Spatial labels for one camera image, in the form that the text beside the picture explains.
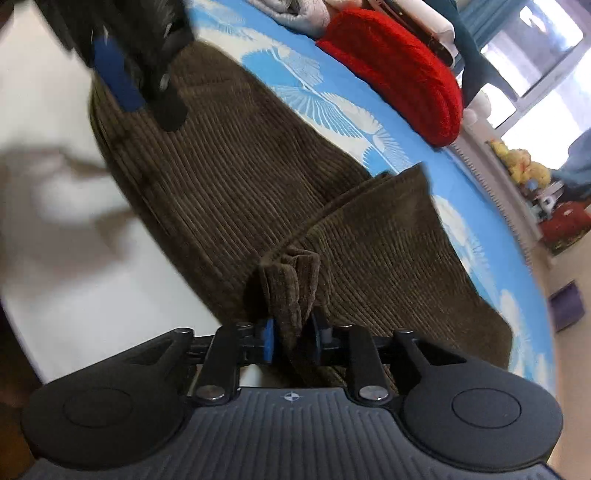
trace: yellow stuffed toy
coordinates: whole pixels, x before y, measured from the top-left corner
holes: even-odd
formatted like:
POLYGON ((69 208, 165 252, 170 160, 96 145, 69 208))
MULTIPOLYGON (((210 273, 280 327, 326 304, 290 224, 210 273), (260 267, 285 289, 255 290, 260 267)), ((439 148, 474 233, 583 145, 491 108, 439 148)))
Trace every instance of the yellow stuffed toy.
POLYGON ((541 163, 533 161, 524 171, 522 182, 525 183, 531 179, 538 182, 539 189, 545 189, 552 180, 550 170, 541 163))
POLYGON ((527 150, 517 148, 509 150, 502 140, 490 140, 495 155, 506 165, 511 178, 518 184, 523 185, 529 180, 536 180, 538 188, 545 189, 551 182, 550 171, 541 163, 532 162, 531 155, 527 150))

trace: metal screw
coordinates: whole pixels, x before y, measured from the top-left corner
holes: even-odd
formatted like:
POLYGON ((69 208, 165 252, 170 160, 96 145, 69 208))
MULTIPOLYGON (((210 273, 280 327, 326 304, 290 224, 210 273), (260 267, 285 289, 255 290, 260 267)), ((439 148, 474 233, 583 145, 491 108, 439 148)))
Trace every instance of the metal screw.
POLYGON ((359 396, 365 400, 381 401, 388 396, 388 390, 379 385, 366 385, 359 390, 359 396))
POLYGON ((165 73, 164 75, 162 75, 162 78, 160 79, 160 91, 163 92, 166 90, 166 88, 168 88, 168 82, 170 81, 170 75, 168 73, 165 73))
POLYGON ((209 401, 221 400, 225 394, 224 389, 217 385, 202 385, 195 391, 196 396, 209 401))

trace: window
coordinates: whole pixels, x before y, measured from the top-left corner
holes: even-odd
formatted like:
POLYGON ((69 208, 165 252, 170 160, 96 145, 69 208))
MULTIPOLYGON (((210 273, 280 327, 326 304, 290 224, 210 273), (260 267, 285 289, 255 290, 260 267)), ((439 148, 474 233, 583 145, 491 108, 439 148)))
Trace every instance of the window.
POLYGON ((591 127, 591 14, 577 0, 528 0, 482 54, 519 95, 486 85, 489 123, 510 148, 559 168, 591 127))
POLYGON ((509 148, 525 148, 548 168, 560 168, 568 149, 591 128, 591 50, 577 67, 504 136, 509 148))

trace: ribbed black surface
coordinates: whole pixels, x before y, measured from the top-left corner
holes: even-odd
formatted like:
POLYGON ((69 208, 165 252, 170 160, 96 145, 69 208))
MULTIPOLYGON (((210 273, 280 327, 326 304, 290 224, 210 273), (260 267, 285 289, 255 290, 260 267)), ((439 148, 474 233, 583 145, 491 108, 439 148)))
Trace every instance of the ribbed black surface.
POLYGON ((70 471, 39 460, 23 480, 550 480, 537 465, 468 472, 428 457, 389 412, 351 403, 343 390, 244 388, 223 407, 201 408, 164 450, 135 465, 70 471))

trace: red object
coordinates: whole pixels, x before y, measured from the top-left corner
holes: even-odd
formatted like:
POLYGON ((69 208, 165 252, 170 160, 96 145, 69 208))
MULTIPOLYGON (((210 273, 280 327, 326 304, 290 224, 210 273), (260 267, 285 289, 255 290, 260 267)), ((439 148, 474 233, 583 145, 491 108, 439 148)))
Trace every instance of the red object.
POLYGON ((347 9, 316 45, 368 82, 434 147, 460 134, 462 93, 453 73, 383 13, 347 9))
POLYGON ((544 241, 548 244, 566 240, 591 228, 591 216, 579 202, 564 202, 552 212, 552 218, 540 222, 544 241))

